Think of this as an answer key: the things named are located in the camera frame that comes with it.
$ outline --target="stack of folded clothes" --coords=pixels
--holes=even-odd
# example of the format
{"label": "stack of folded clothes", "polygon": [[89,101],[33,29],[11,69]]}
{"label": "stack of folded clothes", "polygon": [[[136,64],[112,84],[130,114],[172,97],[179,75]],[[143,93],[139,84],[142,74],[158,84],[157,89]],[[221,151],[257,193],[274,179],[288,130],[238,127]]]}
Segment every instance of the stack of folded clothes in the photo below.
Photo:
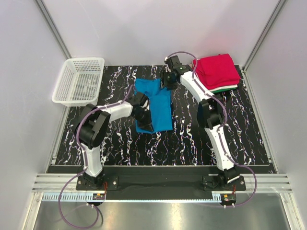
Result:
{"label": "stack of folded clothes", "polygon": [[211,92],[233,90],[238,87],[240,76],[229,54],[204,57],[197,60],[196,74]]}

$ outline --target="blue cloth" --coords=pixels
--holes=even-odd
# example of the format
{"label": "blue cloth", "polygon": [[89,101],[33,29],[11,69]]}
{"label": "blue cloth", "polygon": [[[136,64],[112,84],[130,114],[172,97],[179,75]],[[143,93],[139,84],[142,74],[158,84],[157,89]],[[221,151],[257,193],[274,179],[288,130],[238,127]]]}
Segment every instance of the blue cloth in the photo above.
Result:
{"label": "blue cloth", "polygon": [[160,89],[160,79],[146,80],[137,78],[136,90],[144,93],[149,98],[149,109],[152,116],[153,132],[140,129],[136,123],[138,133],[156,133],[173,130],[171,114],[171,91]]}

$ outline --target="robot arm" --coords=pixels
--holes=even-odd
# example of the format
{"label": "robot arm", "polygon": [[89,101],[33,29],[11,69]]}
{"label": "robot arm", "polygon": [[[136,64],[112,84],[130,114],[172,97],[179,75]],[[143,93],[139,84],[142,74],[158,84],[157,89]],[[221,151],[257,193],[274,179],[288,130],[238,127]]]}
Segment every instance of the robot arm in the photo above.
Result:
{"label": "robot arm", "polygon": [[101,175],[102,165],[100,161],[100,144],[105,138],[108,124],[122,117],[132,116],[138,121],[138,126],[144,130],[153,131],[148,97],[137,92],[126,101],[118,101],[108,106],[94,106],[88,104],[82,111],[79,120],[75,124],[75,133],[83,118],[92,110],[101,107],[101,110],[92,114],[83,124],[79,139],[85,147],[88,168],[85,172],[87,180],[93,184],[100,184],[98,176]]}
{"label": "robot arm", "polygon": [[[229,160],[232,157],[225,139],[224,130],[223,128],[219,128],[223,123],[222,109],[210,97],[214,96],[214,94],[204,87],[198,78],[192,77],[191,67],[189,65],[182,65],[178,56],[169,57],[165,62],[168,66],[161,75],[161,88],[166,87],[173,90],[177,87],[177,82],[179,82],[192,93],[199,104],[197,121],[208,134],[216,156],[217,167],[222,171],[219,174],[219,181],[222,184],[229,184],[235,181],[240,175],[237,173],[235,165]],[[222,100],[220,96],[215,97],[220,101]]]}

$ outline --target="white plastic basket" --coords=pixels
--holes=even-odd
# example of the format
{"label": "white plastic basket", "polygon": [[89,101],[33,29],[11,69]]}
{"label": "white plastic basket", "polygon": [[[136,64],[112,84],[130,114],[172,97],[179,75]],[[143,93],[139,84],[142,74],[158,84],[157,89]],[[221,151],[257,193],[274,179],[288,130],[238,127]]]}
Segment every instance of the white plastic basket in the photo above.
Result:
{"label": "white plastic basket", "polygon": [[52,101],[65,106],[97,105],[105,60],[71,58],[64,62]]}

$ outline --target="purple cable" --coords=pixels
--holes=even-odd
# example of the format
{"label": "purple cable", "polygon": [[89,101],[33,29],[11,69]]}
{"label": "purple cable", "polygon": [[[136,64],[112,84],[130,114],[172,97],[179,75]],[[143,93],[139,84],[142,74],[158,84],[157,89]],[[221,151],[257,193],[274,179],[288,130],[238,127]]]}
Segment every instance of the purple cable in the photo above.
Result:
{"label": "purple cable", "polygon": [[[79,205],[77,207],[75,207],[74,209],[70,210],[69,213],[65,214],[64,217],[67,217],[68,215],[70,215],[71,213],[73,213],[74,211],[78,210],[79,208],[81,207],[84,207],[84,206],[87,206],[87,204],[82,204],[82,205]],[[46,216],[47,216],[47,219],[52,222],[52,223],[58,223],[60,222],[62,219],[62,217],[60,219],[57,219],[57,220],[51,220],[48,218],[49,214],[47,213],[47,210],[46,210]]]}
{"label": "purple cable", "polygon": [[95,113],[95,112],[97,112],[97,111],[99,111],[99,110],[102,110],[102,109],[108,109],[108,108],[112,108],[112,107],[117,106],[117,105],[121,105],[124,101],[127,100],[127,98],[128,98],[128,96],[129,96],[129,94],[130,94],[132,88],[134,88],[134,85],[131,85],[131,86],[129,87],[128,93],[126,94],[125,98],[124,98],[121,102],[116,102],[116,103],[114,103],[114,104],[108,104],[108,105],[105,105],[104,107],[99,107],[99,108],[96,108],[96,109],[90,111],[90,112],[82,119],[82,121],[81,121],[80,124],[79,124],[79,127],[78,127],[78,129],[77,129],[77,133],[76,133],[76,140],[77,140],[77,144],[78,144],[78,145],[81,147],[81,149],[83,149],[83,151],[84,151],[84,170],[83,170],[82,172],[78,173],[77,175],[73,176],[70,180],[67,181],[67,183],[63,186],[61,192],[59,193],[59,198],[58,198],[59,214],[61,215],[63,221],[64,221],[67,225],[69,225],[69,226],[71,226],[71,227],[73,227],[73,228],[76,228],[76,229],[90,229],[91,227],[93,227],[93,226],[97,223],[98,218],[99,218],[99,209],[98,209],[96,206],[92,206],[92,207],[94,207],[94,208],[96,209],[96,211],[97,211],[96,220],[94,221],[93,224],[91,224],[91,225],[88,226],[88,227],[79,227],[79,226],[75,226],[75,225],[71,224],[70,222],[68,222],[68,220],[66,220],[66,218],[65,218],[65,216],[64,216],[64,214],[63,214],[63,212],[62,212],[62,209],[61,209],[61,198],[62,198],[62,194],[63,194],[63,192],[64,192],[64,189],[67,187],[67,185],[68,185],[71,181],[73,181],[73,180],[74,180],[75,178],[77,178],[78,176],[82,175],[82,174],[87,170],[87,167],[88,167],[88,165],[87,165],[87,164],[88,164],[88,160],[87,160],[87,156],[86,156],[85,147],[81,144],[80,139],[79,139],[81,127],[82,127],[82,125],[85,123],[86,119],[87,119],[90,115],[92,115],[93,113]]}
{"label": "purple cable", "polygon": [[[218,131],[219,131],[221,128],[223,128],[223,127],[227,124],[227,111],[226,111],[225,106],[224,106],[223,103],[220,102],[220,100],[218,100],[216,97],[207,94],[206,91],[203,90],[202,86],[200,86],[199,83],[198,83],[196,80],[194,80],[194,73],[195,73],[195,71],[196,71],[198,61],[197,61],[197,58],[196,58],[193,54],[191,54],[191,53],[189,53],[189,52],[186,52],[186,51],[178,51],[178,52],[175,52],[175,53],[172,53],[172,54],[168,55],[167,57],[169,58],[170,56],[172,56],[172,55],[174,55],[174,54],[178,54],[178,53],[189,54],[189,55],[191,55],[191,56],[195,59],[195,66],[194,66],[194,69],[193,69],[193,72],[192,72],[192,79],[193,79],[193,81],[197,84],[197,86],[203,91],[203,93],[204,93],[206,96],[208,96],[208,97],[212,98],[213,100],[215,100],[215,101],[222,107],[222,109],[223,109],[223,114],[224,114],[224,121],[223,121],[223,123],[218,127]],[[220,140],[220,142],[221,142],[222,149],[223,149],[223,151],[224,151],[225,156],[226,156],[235,166],[248,169],[248,170],[253,174],[254,179],[255,179],[255,188],[254,188],[254,191],[253,191],[252,195],[251,195],[245,202],[236,205],[237,207],[240,207],[240,206],[243,206],[243,205],[245,205],[246,203],[248,203],[248,202],[252,199],[252,197],[255,195],[255,193],[256,193],[256,190],[257,190],[257,178],[256,178],[256,174],[255,174],[255,172],[254,172],[250,167],[248,167],[248,166],[246,166],[246,165],[240,165],[240,164],[236,163],[231,157],[229,157],[229,156],[227,155],[227,152],[226,152],[225,146],[224,146],[224,144],[223,144],[222,136],[221,136],[220,132],[218,132],[218,135],[219,135],[219,140]]]}

